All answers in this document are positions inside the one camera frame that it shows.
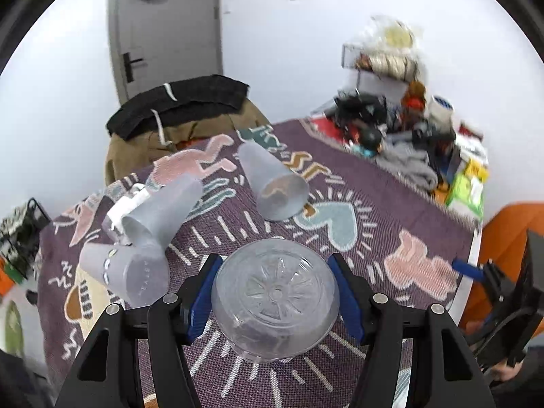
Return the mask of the person's hand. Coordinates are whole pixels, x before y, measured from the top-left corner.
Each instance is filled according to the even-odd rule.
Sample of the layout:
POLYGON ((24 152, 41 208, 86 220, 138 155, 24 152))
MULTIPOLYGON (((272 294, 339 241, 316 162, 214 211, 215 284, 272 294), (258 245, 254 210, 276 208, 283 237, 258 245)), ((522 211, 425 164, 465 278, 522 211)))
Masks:
POLYGON ((515 378, 523 367, 523 362, 516 362, 514 365, 508 365, 504 360, 491 368, 491 379, 497 382, 506 382, 515 378))

